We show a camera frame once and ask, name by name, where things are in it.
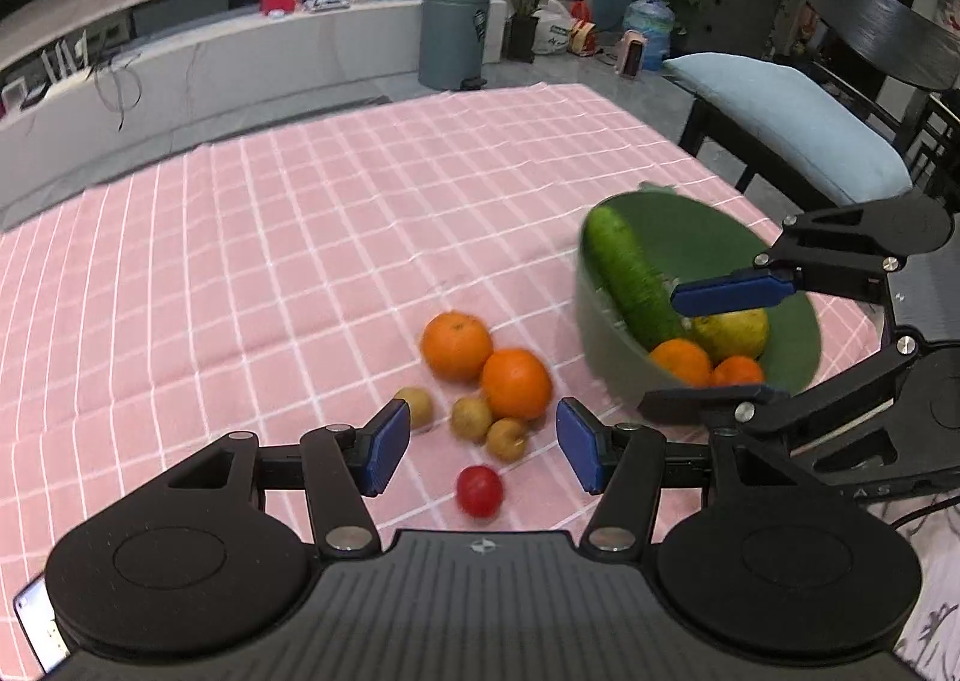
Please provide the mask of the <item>orange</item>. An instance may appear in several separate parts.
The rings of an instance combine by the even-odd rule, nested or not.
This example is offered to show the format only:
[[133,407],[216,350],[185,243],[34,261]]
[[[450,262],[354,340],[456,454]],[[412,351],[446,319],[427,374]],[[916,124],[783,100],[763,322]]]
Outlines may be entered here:
[[665,340],[652,349],[649,357],[656,366],[690,387],[711,385],[713,361],[694,341],[685,338]]
[[523,348],[495,349],[480,374],[480,392],[496,419],[535,421],[553,397],[550,372]]
[[760,385],[765,382],[765,371],[758,361],[748,356],[734,355],[723,359],[711,372],[713,387]]
[[473,382],[493,353],[493,338],[475,316],[448,310],[427,323],[420,353],[436,377],[448,382]]

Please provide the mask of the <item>green yellow pear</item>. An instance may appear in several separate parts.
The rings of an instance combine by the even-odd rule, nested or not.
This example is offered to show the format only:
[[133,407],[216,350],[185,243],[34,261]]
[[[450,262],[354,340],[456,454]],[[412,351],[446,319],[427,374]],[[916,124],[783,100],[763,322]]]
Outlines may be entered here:
[[758,359],[770,341],[770,319],[765,309],[695,317],[690,333],[715,362],[731,356]]

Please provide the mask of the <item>brown longan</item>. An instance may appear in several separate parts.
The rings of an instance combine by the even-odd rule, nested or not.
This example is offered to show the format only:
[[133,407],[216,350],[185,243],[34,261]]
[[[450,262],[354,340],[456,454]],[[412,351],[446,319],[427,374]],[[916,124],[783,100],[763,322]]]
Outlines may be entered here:
[[483,397],[462,397],[452,405],[449,429],[458,439],[483,444],[493,423],[493,413]]
[[434,421],[433,397],[423,387],[402,387],[395,392],[395,398],[404,400],[409,407],[410,429],[420,431],[431,426]]
[[514,463],[526,455],[527,424],[519,419],[503,418],[495,421],[488,429],[487,452],[498,461]]

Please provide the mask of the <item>green cucumber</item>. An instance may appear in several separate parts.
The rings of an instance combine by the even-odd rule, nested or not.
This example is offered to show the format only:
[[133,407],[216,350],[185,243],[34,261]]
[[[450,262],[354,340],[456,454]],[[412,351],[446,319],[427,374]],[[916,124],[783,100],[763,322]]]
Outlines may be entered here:
[[667,286],[640,241],[612,206],[596,206],[584,222],[584,249],[626,331],[646,351],[683,335]]

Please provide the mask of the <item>red cherry tomato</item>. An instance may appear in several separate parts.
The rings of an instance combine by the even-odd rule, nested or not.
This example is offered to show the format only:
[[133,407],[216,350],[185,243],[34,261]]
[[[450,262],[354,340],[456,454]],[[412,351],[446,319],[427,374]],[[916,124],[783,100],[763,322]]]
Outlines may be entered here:
[[500,475],[485,465],[467,466],[455,482],[455,500],[460,510],[472,518],[493,518],[505,499]]

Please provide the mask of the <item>green colander bowl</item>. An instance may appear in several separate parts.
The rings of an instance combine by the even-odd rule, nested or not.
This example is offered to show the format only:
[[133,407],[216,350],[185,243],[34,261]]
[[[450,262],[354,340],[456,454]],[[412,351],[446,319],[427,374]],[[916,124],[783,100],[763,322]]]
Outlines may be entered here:
[[[766,242],[736,218],[669,188],[619,193],[604,205],[630,224],[667,288],[745,270],[766,249]],[[679,387],[626,330],[584,244],[578,245],[574,317],[589,371],[630,415],[638,413],[649,390]],[[799,293],[768,310],[768,320],[770,341],[760,366],[771,387],[799,394],[814,382],[822,356],[814,305]]]

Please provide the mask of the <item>light blue seat cushion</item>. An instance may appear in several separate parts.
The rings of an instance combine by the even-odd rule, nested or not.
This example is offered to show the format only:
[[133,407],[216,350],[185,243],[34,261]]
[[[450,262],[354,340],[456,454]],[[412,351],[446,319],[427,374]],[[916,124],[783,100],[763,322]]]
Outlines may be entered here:
[[667,80],[693,96],[679,146],[715,142],[743,164],[737,188],[760,177],[800,210],[910,192],[901,154],[802,71],[743,55],[682,55]]

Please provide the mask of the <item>pink checkered tablecloth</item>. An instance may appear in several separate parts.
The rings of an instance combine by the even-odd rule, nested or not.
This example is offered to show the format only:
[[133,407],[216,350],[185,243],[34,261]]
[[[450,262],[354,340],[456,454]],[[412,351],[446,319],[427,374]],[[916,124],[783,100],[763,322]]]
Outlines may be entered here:
[[574,321],[579,226],[662,185],[779,223],[581,85],[435,94],[217,143],[2,239],[2,593],[60,536],[233,429],[291,444],[397,390],[444,310],[524,348],[556,395],[619,408]]

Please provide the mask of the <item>black wooden chair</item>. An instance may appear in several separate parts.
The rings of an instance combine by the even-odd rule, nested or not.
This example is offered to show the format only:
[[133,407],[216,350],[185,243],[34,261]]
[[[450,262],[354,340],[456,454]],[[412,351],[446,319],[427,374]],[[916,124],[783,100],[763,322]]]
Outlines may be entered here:
[[918,133],[919,115],[896,115],[877,96],[895,80],[918,96],[958,80],[958,37],[898,0],[807,0],[825,36],[786,64],[809,76],[901,154]]

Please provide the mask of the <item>blue water jug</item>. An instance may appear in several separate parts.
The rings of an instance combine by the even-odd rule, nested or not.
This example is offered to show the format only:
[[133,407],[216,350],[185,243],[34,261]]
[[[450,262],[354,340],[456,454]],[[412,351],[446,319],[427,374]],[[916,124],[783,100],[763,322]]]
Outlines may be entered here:
[[667,0],[635,0],[625,11],[625,28],[638,31],[644,43],[644,70],[661,70],[670,52],[675,15]]

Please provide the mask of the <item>white plastic shopping bag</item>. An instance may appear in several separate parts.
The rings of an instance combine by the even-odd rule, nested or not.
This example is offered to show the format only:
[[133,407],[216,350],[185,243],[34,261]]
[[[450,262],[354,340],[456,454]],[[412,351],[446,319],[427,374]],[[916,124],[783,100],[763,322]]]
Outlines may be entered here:
[[537,20],[532,54],[563,54],[568,50],[569,36],[578,20],[560,0],[548,0],[534,15]]

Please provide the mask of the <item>smartphone with photo screen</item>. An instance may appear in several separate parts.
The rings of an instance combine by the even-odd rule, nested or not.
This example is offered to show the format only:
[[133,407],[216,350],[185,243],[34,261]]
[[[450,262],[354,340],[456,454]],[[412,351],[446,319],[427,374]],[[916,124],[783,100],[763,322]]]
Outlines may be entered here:
[[33,578],[13,598],[13,608],[39,667],[49,674],[70,655],[70,649],[57,626],[43,575]]

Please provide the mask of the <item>grey pedal trash bin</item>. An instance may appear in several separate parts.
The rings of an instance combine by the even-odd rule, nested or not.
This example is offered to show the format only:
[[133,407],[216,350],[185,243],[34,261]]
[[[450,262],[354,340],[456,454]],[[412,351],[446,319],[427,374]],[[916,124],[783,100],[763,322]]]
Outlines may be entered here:
[[483,52],[490,0],[421,2],[418,81],[436,91],[475,91],[485,84]]

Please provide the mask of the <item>white marble tv console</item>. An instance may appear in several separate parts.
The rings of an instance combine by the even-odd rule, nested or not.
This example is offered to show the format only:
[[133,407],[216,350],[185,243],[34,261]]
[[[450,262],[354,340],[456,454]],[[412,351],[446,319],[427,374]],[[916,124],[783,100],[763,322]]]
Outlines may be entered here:
[[75,76],[3,119],[3,226],[218,138],[379,101],[418,70],[420,34],[420,0],[247,13]]

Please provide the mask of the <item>white wifi router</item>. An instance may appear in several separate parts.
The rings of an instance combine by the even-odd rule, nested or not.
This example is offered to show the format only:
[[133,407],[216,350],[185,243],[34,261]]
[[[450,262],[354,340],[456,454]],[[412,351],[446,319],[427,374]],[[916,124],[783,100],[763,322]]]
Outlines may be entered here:
[[41,50],[41,62],[51,85],[63,82],[89,68],[88,35],[80,34],[57,39],[52,46]]

